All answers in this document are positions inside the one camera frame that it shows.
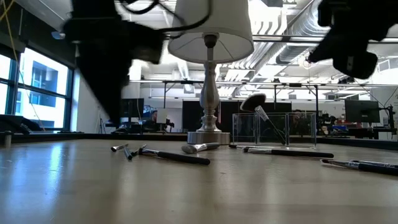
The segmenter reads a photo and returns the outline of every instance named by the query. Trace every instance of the metal frame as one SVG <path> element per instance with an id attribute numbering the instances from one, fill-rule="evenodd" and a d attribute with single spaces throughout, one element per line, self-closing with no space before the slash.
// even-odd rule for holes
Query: metal frame
<path id="1" fill-rule="evenodd" d="M 57 61 L 58 63 L 61 63 L 65 65 L 62 62 L 59 62 L 58 60 L 49 57 L 52 60 Z M 21 61 L 21 54 L 18 54 L 18 61 Z M 41 88 L 37 88 L 34 86 L 30 85 L 24 85 L 23 83 L 19 83 L 19 65 L 17 62 L 11 58 L 11 63 L 10 63 L 10 72 L 9 72 L 9 79 L 5 78 L 0 78 L 0 83 L 5 84 L 8 86 L 7 90 L 7 95 L 6 95 L 6 114 L 15 114 L 16 113 L 16 100 L 17 100 L 17 94 L 18 94 L 18 89 L 26 89 L 26 90 L 31 90 L 35 91 L 37 93 L 42 93 L 46 94 L 49 96 L 54 96 L 58 98 L 63 98 L 65 99 L 65 111 L 63 115 L 63 128 L 46 128 L 46 131 L 69 131 L 70 130 L 70 120 L 71 120 L 71 110 L 72 110 L 72 91 L 73 91 L 73 77 L 75 75 L 75 71 L 73 68 L 69 67 L 68 65 L 65 65 L 68 67 L 68 78 L 67 78 L 67 91 L 66 95 L 62 95 L 56 92 L 44 90 Z"/>

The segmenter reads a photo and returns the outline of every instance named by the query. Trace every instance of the wooden table surface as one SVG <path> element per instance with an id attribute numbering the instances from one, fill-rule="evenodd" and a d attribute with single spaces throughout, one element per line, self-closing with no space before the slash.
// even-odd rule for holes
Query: wooden table surface
<path id="1" fill-rule="evenodd" d="M 202 152 L 209 166 L 77 140 L 0 149 L 0 223 L 397 223 L 398 177 L 322 166 L 319 160 Z M 180 153 L 184 142 L 145 142 Z M 394 151 L 320 145 L 335 159 L 398 164 Z"/>

